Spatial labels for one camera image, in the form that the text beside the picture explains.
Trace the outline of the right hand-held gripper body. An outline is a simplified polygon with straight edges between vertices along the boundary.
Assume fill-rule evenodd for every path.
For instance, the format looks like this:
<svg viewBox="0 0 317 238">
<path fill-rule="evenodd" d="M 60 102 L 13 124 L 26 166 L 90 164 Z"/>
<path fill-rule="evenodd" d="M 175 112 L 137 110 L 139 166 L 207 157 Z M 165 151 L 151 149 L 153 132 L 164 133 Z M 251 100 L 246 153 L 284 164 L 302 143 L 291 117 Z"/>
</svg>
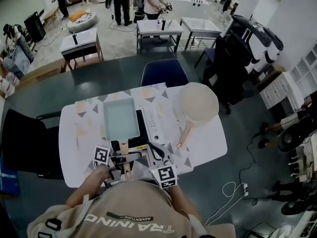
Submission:
<svg viewBox="0 0 317 238">
<path fill-rule="evenodd" d="M 149 169 L 149 173 L 161 189 L 167 189 L 177 185 L 176 165 L 167 160 Z"/>
</svg>

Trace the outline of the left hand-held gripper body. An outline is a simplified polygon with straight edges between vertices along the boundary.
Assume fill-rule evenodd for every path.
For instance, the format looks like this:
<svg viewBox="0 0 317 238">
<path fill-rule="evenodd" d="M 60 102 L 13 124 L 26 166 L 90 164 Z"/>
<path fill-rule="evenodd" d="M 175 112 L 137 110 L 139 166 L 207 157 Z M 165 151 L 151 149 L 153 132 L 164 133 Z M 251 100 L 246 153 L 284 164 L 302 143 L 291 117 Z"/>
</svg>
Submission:
<svg viewBox="0 0 317 238">
<path fill-rule="evenodd" d="M 121 173 L 123 170 L 122 158 L 111 148 L 96 146 L 95 154 L 93 157 L 93 167 L 96 169 L 100 165 L 107 166 L 110 178 L 106 180 L 106 183 L 120 182 Z"/>
</svg>

